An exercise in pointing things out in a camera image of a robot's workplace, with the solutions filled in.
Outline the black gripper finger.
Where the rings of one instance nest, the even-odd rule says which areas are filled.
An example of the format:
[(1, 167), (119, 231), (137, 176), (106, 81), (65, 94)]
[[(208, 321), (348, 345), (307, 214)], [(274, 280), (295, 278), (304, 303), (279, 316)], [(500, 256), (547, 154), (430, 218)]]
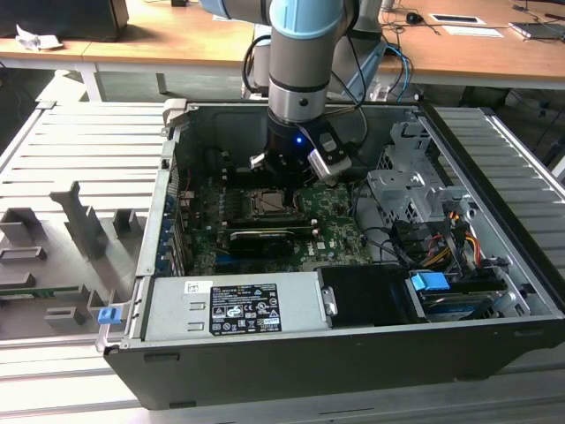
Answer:
[(296, 191), (301, 188), (303, 179), (299, 176), (290, 176), (285, 180), (285, 206), (292, 207)]

